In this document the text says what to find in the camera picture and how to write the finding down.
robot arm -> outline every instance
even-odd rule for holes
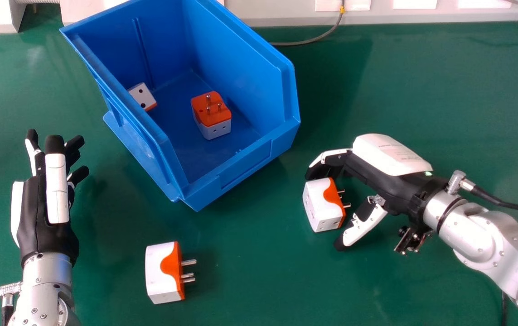
[[[353,176],[371,187],[337,238],[345,250],[390,214],[408,216],[410,227],[400,230],[395,251],[418,252],[435,232],[460,262],[489,276],[518,306],[518,223],[513,217],[489,211],[458,195],[460,188],[493,204],[518,209],[486,193],[456,171],[447,181],[433,176],[431,165],[401,143],[382,134],[356,138],[351,149],[326,151],[306,173],[306,180]]]
[[[23,280],[0,287],[2,324],[79,325],[73,313],[72,267],[79,241],[72,231],[69,210],[74,189],[89,175],[87,167],[69,174],[79,159],[83,138],[64,143],[48,136],[43,153],[35,130],[29,130],[25,148],[33,176],[15,182],[11,202],[11,233],[21,251]],[[13,312],[14,295],[19,294]]]

green tabletop surface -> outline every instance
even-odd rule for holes
[[[518,203],[518,22],[352,25],[317,44],[281,48],[296,68],[302,124],[293,147],[198,213],[170,202],[102,121],[97,85],[59,27],[58,7],[40,6],[35,15],[28,9],[21,33],[0,35],[0,285],[21,279],[10,194],[12,182],[30,174],[23,138],[36,128],[41,139],[86,140],[77,166],[89,166],[91,176],[72,209],[81,245],[74,296],[84,325],[500,323],[499,289],[437,237],[402,257],[392,250],[407,219],[388,216],[337,252],[339,231],[313,233],[301,194],[316,155],[377,132],[438,175],[462,169]],[[326,28],[259,33],[292,41]],[[356,180],[339,183],[354,206],[373,194]],[[185,259],[198,259],[196,281],[185,301],[153,305],[145,248],[173,240]],[[512,304],[509,325],[518,326]]]

white wall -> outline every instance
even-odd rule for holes
[[[439,0],[435,10],[392,9],[392,0],[372,0],[370,11],[347,12],[343,24],[433,23],[518,20],[518,6],[509,9],[457,9],[458,0]],[[315,12],[315,0],[224,0],[246,24],[294,26],[334,24],[337,12]]]

robotic arm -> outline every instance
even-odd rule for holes
[[[386,215],[404,214],[410,227],[400,229],[396,252],[418,252],[435,232],[460,262],[489,276],[518,306],[517,221],[468,202],[458,191],[464,189],[498,206],[518,209],[518,205],[488,194],[461,171],[450,180],[431,171],[427,161],[389,136],[365,134],[351,149],[322,153],[309,165],[305,178],[353,176],[377,192],[356,209],[335,241],[337,250],[352,246]]]
[[[72,268],[79,241],[72,231],[70,209],[74,189],[89,175],[80,167],[84,140],[64,143],[61,136],[45,139],[46,153],[35,130],[25,137],[32,177],[15,182],[11,199],[11,233],[21,251],[23,280],[0,287],[2,325],[78,326],[72,296]],[[14,296],[19,294],[14,310]]]

white and orange plug adapter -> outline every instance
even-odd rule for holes
[[[182,261],[177,241],[146,248],[145,280],[148,296],[155,305],[184,300],[184,283],[194,282],[194,273],[182,274],[182,267],[196,259]]]
[[[303,204],[313,232],[339,229],[345,220],[345,209],[351,204],[341,201],[335,182],[330,177],[311,180],[303,189]]]

